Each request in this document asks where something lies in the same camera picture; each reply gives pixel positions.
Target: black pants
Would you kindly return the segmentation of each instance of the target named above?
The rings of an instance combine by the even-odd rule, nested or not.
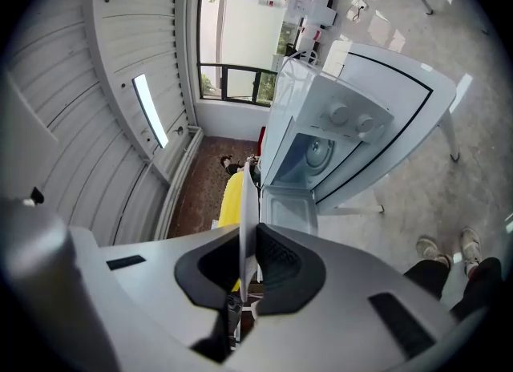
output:
[[[437,299],[442,297],[442,289],[449,276],[449,269],[437,261],[420,261],[404,274]],[[477,309],[488,306],[494,292],[503,282],[500,261],[487,258],[472,273],[463,299],[451,310],[460,321]]]

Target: gray floor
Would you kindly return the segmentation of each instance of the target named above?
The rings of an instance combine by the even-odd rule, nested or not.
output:
[[[364,249],[404,272],[418,262],[415,243],[429,234],[448,252],[458,252],[458,234],[471,226],[482,237],[485,257],[503,263],[509,238],[504,220],[513,212],[513,84],[511,68],[493,28],[471,0],[369,1],[352,21],[353,0],[335,0],[335,25],[322,35],[320,61],[331,42],[349,39],[388,48],[426,63],[457,85],[471,84],[453,112],[460,160],[453,163],[435,130],[411,157],[348,205],[384,204],[384,214],[320,217],[323,237]],[[451,272],[442,301],[463,294],[463,264]]]

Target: fluorescent light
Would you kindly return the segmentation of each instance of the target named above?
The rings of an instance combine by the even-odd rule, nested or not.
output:
[[[168,136],[160,123],[159,115],[153,105],[150,89],[147,87],[146,75],[138,75],[132,80],[132,82],[134,83],[135,93],[143,107],[144,115],[150,124],[151,130],[157,138],[160,147],[164,148],[168,143]]]

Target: glass pane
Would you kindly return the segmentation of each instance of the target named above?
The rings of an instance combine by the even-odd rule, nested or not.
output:
[[[258,84],[258,93],[256,94],[257,103],[270,104],[273,101],[275,82],[275,74],[262,73],[260,84]]]
[[[285,9],[262,6],[258,0],[226,0],[217,63],[270,70],[284,16]]]
[[[251,97],[228,97],[228,99],[239,99],[240,101],[248,101],[249,103],[252,102]]]
[[[200,61],[221,62],[222,22],[225,0],[201,0]]]
[[[278,39],[278,48],[276,53],[278,55],[285,55],[287,44],[296,41],[297,26],[292,23],[284,22],[281,26],[280,38]]]
[[[206,99],[221,99],[221,67],[201,67],[201,96]]]
[[[237,97],[242,99],[245,97],[251,99],[256,75],[255,71],[228,69],[226,96],[229,98]]]

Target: yellow cloth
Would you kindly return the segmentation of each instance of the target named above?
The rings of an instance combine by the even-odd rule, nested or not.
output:
[[[225,225],[240,223],[240,199],[242,198],[242,180],[244,172],[240,171],[233,174],[228,180],[224,189],[223,204],[221,204],[221,213],[219,215],[219,223],[217,228]],[[240,280],[232,288],[232,292],[238,291],[240,288]]]

